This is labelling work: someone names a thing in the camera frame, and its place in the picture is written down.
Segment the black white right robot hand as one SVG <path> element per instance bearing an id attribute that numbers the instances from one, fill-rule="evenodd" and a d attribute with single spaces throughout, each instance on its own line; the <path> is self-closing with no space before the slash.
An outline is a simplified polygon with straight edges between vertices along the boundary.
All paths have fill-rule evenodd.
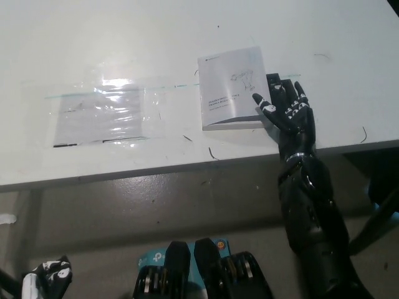
<path id="1" fill-rule="evenodd" d="M 270 99 L 252 95 L 260 111 L 279 129 L 278 147 L 284 161 L 293 156 L 315 155 L 315 119 L 304 89 L 298 81 L 267 74 Z"/>

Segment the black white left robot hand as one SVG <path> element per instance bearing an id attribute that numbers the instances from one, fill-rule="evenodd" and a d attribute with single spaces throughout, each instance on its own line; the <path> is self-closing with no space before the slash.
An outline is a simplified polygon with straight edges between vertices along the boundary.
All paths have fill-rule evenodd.
<path id="1" fill-rule="evenodd" d="M 63 298 L 72 282 L 72 266 L 66 255 L 41 263 L 22 279 L 22 299 Z"/>

